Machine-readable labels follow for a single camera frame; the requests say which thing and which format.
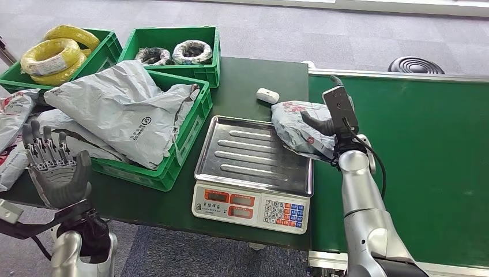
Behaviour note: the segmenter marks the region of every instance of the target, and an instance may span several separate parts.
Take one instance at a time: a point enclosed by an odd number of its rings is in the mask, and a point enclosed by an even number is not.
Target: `floor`
[[[447,74],[489,75],[489,21],[482,18],[177,1],[0,0],[0,36],[18,57],[60,24],[113,29],[122,45],[133,28],[217,25],[224,56],[386,71],[395,58],[414,55],[437,63]],[[0,62],[0,72],[6,69]],[[53,215],[25,209],[23,222],[46,222]],[[271,246],[254,252],[244,242],[122,222],[110,222],[110,227],[119,239],[116,276],[306,274],[303,252]],[[41,239],[51,249],[48,234]],[[50,276],[49,263],[32,241],[0,235],[0,249],[0,277]],[[203,249],[211,259],[202,258]]]

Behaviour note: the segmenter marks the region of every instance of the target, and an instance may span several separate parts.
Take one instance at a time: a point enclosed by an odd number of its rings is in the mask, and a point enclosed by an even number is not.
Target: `table leg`
[[[253,250],[261,250],[263,248],[265,248],[266,245],[264,244],[255,244],[254,242],[250,242],[250,247],[253,249]]]
[[[17,62],[17,58],[14,56],[14,54],[12,54],[12,52],[9,51],[6,43],[3,41],[1,36],[0,36],[0,59],[8,66],[11,66]]]

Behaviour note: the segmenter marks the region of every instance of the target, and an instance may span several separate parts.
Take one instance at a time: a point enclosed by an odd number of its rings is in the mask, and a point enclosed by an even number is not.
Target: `red digital display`
[[[228,214],[230,216],[236,216],[239,218],[252,218],[253,210],[242,208],[242,207],[230,206]]]
[[[206,189],[204,191],[204,198],[207,200],[229,203],[229,193],[219,192],[217,190]]]
[[[253,207],[253,205],[255,204],[255,197],[241,195],[241,194],[231,194],[230,203],[248,206],[248,207]]]

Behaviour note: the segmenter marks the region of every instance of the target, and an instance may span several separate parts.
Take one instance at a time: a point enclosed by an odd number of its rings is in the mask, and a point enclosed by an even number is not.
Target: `black cable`
[[[39,249],[41,249],[41,252],[43,252],[44,256],[46,257],[46,259],[48,260],[51,260],[51,255],[49,254],[49,252],[46,250],[46,248],[44,247],[44,245],[41,243],[41,241],[36,237],[31,237],[32,240],[37,244],[37,247],[39,247]]]
[[[350,124],[348,123],[348,120],[346,118],[343,118],[343,124],[345,125],[345,127],[348,128],[348,130],[350,131],[350,133],[352,134],[352,136],[354,136],[354,138],[356,138],[356,140],[362,145],[364,146],[365,148],[367,148],[368,150],[370,150],[370,152],[372,152],[372,154],[374,154],[375,158],[377,159],[377,161],[379,162],[379,165],[381,166],[381,170],[382,170],[382,192],[381,192],[381,196],[382,196],[382,199],[383,197],[385,196],[385,190],[387,189],[387,176],[386,176],[386,173],[385,173],[385,167],[383,166],[383,163],[382,163],[382,160],[381,158],[379,157],[379,155],[377,155],[377,153],[375,153],[375,151],[370,147],[368,146],[368,144],[366,144],[363,140],[361,140],[356,134],[355,132],[353,132],[353,130],[351,129],[351,126]]]

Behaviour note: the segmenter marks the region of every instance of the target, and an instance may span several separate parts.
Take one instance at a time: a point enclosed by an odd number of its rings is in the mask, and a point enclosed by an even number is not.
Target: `gray robotic hand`
[[[66,134],[60,132],[56,145],[51,137],[51,128],[45,126],[43,135],[40,124],[33,120],[22,127],[29,175],[44,203],[62,209],[88,197],[92,185],[88,181],[91,160],[86,150],[73,159],[66,144]]]

